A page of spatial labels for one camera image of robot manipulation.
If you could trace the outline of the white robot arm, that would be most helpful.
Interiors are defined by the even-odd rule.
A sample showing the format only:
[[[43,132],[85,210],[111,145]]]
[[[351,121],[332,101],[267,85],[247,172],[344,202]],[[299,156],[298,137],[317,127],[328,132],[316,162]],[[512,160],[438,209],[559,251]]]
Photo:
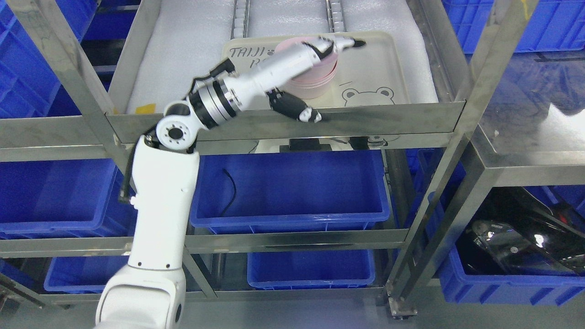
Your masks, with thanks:
[[[199,131],[235,117],[218,80],[229,59],[193,79],[180,101],[140,134],[130,154],[119,200],[137,211],[129,259],[103,290],[96,329],[175,329],[186,299],[182,268],[186,228],[196,191]]]

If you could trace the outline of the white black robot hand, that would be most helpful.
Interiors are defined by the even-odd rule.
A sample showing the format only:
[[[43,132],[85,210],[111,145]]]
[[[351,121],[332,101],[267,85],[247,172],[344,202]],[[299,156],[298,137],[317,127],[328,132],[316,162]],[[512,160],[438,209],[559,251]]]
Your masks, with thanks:
[[[273,111],[296,121],[317,123],[322,119],[319,111],[282,87],[333,55],[365,45],[364,40],[352,37],[312,36],[276,52],[246,73],[227,75],[213,84],[214,91],[231,117],[251,111],[254,99],[263,96]]]

